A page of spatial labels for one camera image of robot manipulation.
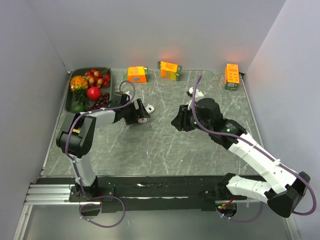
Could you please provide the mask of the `white earbud charging case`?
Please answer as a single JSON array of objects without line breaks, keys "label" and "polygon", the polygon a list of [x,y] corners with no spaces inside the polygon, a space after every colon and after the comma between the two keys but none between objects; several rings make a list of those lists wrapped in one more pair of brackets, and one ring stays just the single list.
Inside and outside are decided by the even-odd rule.
[{"label": "white earbud charging case", "polygon": [[155,108],[152,105],[148,105],[145,109],[149,114],[155,111]]}]

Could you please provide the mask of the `pink earbud charging case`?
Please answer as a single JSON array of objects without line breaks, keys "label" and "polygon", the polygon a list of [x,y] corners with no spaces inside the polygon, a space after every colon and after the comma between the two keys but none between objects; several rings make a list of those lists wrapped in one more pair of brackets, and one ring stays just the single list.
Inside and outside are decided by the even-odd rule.
[{"label": "pink earbud charging case", "polygon": [[140,119],[137,120],[137,122],[138,122],[139,124],[145,124],[145,123],[148,122],[148,119],[147,119],[147,118],[140,118]]}]

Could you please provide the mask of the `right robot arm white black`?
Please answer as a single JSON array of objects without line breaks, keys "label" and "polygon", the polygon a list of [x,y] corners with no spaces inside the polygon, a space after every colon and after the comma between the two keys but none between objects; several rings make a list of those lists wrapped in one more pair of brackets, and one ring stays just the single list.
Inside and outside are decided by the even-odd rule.
[{"label": "right robot arm white black", "polygon": [[223,199],[244,196],[266,203],[281,217],[288,218],[304,197],[310,176],[296,172],[271,156],[257,141],[232,119],[223,117],[212,98],[180,105],[171,125],[178,131],[195,129],[207,132],[211,140],[249,164],[262,181],[228,173],[220,180],[218,193]]}]

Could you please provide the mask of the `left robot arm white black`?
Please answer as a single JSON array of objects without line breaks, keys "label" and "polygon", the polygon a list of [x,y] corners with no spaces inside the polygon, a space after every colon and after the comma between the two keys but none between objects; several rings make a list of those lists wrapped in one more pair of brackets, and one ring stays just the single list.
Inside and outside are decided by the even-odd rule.
[{"label": "left robot arm white black", "polygon": [[98,177],[93,171],[89,152],[98,127],[124,120],[127,125],[143,124],[155,111],[154,106],[144,106],[140,98],[118,91],[105,106],[86,112],[69,112],[56,138],[56,145],[66,154],[75,173],[75,194],[87,201],[99,195]]}]

